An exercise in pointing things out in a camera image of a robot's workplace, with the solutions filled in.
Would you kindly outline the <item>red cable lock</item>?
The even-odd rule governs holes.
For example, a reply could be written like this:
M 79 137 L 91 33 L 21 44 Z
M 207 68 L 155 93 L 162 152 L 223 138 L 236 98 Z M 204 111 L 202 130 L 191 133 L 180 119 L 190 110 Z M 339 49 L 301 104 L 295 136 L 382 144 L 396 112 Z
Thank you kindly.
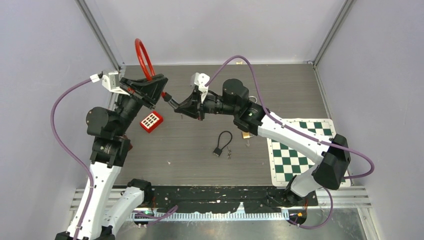
M 144 75 L 143 79 L 150 81 L 153 76 L 156 76 L 160 73 L 156 73 L 152 61 L 150 59 L 149 53 L 140 38 L 134 40 L 134 47 L 136 56 L 139 62 L 139 66 Z M 161 97 L 165 103 L 167 103 L 173 110 L 175 110 L 178 104 L 173 100 L 173 97 L 165 91 L 165 88 L 161 94 Z

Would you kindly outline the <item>small brass padlock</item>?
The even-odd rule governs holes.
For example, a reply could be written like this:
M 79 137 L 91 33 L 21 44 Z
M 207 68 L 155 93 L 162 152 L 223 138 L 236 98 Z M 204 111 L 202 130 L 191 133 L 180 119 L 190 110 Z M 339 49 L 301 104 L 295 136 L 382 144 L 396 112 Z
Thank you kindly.
M 243 131 L 241 134 L 242 134 L 242 138 L 243 139 L 250 139 L 250 138 L 252 138 L 254 136 L 250 132 L 245 132 L 245 131 Z

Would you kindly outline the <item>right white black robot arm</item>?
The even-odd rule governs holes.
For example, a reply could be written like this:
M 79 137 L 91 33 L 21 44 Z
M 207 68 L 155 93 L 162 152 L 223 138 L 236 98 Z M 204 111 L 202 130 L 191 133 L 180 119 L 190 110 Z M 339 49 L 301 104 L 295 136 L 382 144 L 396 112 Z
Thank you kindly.
M 294 176 L 285 190 L 291 205 L 299 205 L 310 192 L 319 188 L 338 190 L 351 162 L 347 138 L 341 134 L 324 136 L 302 129 L 249 99 L 249 89 L 235 78 L 222 85 L 222 94 L 203 92 L 200 84 L 174 111 L 202 121 L 206 114 L 233 116 L 243 132 L 278 141 L 312 160 L 314 166 Z

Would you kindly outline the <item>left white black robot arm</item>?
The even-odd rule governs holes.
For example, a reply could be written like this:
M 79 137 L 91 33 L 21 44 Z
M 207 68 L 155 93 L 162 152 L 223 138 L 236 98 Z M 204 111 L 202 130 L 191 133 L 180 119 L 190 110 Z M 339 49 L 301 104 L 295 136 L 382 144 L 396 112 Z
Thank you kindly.
M 151 183 L 133 179 L 111 209 L 106 208 L 131 148 L 126 131 L 142 107 L 156 106 L 167 82 L 162 74 L 138 80 L 121 77 L 117 88 L 122 94 L 115 109 L 94 107 L 87 113 L 87 134 L 94 138 L 90 164 L 84 166 L 88 181 L 71 224 L 56 239 L 113 240 L 138 206 L 148 207 L 153 202 Z

